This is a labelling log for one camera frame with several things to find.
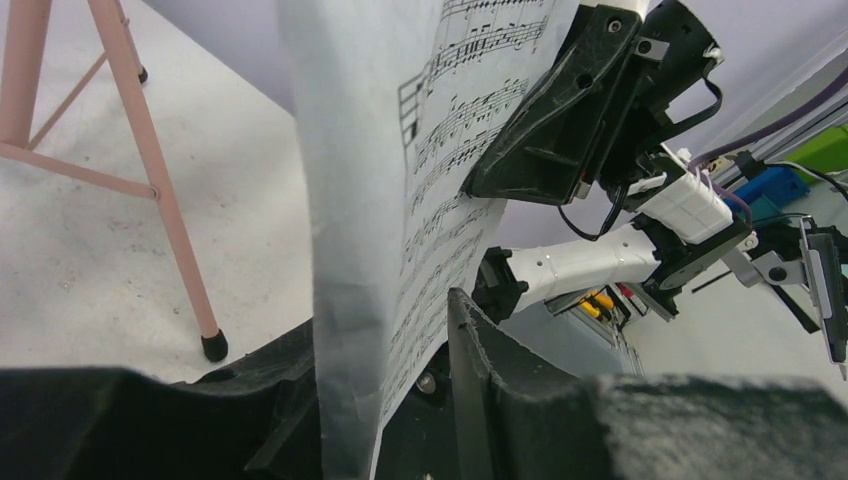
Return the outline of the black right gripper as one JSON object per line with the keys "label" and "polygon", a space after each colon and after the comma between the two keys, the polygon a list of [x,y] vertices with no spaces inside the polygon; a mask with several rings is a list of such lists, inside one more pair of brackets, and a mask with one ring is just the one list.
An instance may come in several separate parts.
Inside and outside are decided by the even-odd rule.
{"label": "black right gripper", "polygon": [[[713,117],[722,92],[709,80],[718,42],[680,1],[642,14],[581,5],[557,56],[463,183],[476,198],[570,203],[580,183],[609,193],[660,172],[661,145]],[[673,100],[703,81],[711,105],[673,121]]]}

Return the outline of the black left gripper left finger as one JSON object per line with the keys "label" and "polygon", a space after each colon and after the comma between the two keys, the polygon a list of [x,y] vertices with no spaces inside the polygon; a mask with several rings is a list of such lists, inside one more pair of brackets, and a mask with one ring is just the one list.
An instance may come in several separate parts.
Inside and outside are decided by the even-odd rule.
{"label": "black left gripper left finger", "polygon": [[320,443],[310,323],[193,383],[1,373],[5,479],[318,479]]}

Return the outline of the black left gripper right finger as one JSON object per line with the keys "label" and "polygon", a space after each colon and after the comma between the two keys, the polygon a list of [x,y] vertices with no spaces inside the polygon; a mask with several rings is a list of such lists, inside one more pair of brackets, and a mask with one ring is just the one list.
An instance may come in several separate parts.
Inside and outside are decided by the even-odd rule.
{"label": "black left gripper right finger", "polygon": [[801,378],[578,378],[447,295],[464,479],[843,479],[847,411]]}

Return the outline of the sheet music page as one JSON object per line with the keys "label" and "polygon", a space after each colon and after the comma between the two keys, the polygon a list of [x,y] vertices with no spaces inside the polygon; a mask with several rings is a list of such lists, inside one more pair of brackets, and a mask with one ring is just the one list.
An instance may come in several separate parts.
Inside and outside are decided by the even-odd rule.
{"label": "sheet music page", "polygon": [[370,479],[505,204],[461,190],[574,1],[282,1],[312,236],[327,479]]}

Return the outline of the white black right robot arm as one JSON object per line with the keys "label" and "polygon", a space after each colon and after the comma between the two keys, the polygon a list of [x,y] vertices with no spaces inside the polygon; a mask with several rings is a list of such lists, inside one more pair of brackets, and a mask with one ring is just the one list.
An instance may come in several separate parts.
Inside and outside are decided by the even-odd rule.
{"label": "white black right robot arm", "polygon": [[713,117],[723,95],[681,121],[670,103],[721,62],[708,29],[678,1],[639,12],[582,4],[550,69],[469,173],[472,197],[563,208],[599,186],[612,207],[595,234],[529,249],[492,247],[472,299],[493,322],[533,304],[624,284],[666,319],[683,286],[752,231],[707,174],[667,141]]}

